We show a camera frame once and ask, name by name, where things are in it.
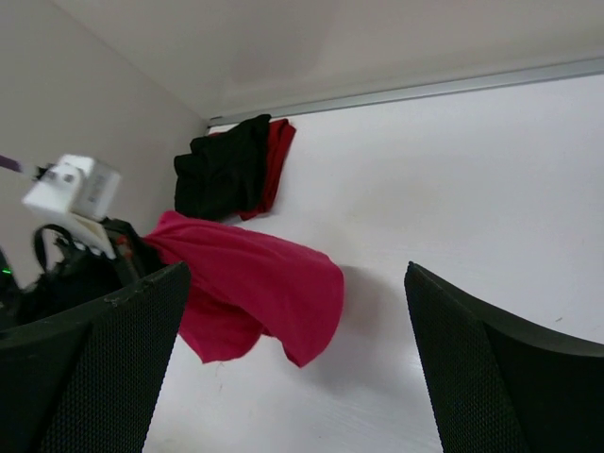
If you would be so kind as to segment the pink t shirt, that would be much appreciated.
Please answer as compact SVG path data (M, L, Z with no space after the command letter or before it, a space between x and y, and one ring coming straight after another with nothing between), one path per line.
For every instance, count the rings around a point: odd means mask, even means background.
M204 363L239 359L269 336L304 367L336 332L344 274L322 252L175 211L163 213L143 241L162 263L189 267L179 334Z

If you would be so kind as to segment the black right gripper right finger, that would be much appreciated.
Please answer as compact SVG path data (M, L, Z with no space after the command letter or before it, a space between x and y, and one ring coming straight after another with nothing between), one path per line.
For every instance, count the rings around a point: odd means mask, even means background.
M534 324L416 263L404 286L445 452L602 451L602 344Z

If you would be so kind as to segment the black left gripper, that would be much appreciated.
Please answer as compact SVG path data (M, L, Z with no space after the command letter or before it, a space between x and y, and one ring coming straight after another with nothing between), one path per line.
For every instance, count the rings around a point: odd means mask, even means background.
M132 225L106 218L114 259L92 251L66 228L39 227L32 245L42 273L28 286L18 286L5 257L1 258L1 328L26 325L113 293L163 267L159 253L145 244Z

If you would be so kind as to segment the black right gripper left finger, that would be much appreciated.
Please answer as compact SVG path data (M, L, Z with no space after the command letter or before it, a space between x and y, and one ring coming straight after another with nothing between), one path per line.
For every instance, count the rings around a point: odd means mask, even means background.
M3 330L2 451L142 451L190 281L180 262Z

